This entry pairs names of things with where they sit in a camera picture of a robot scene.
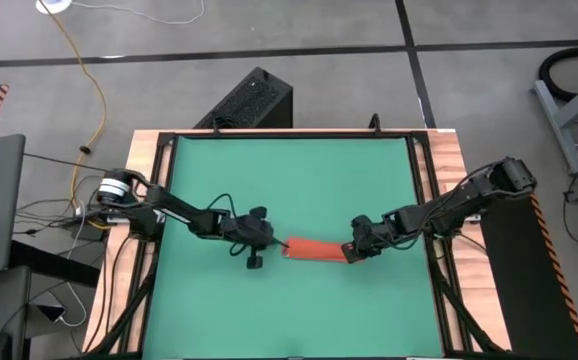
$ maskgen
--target green mat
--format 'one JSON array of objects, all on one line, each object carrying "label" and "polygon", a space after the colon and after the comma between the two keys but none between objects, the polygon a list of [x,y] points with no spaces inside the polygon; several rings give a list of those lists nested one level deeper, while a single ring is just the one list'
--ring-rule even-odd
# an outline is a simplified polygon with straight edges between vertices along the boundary
[{"label": "green mat", "polygon": [[[228,192],[239,214],[266,206],[281,240],[346,242],[355,216],[415,203],[402,139],[179,138],[171,191],[198,207]],[[167,220],[143,359],[442,355],[421,241],[354,265],[274,246],[260,270],[230,246]]]}]

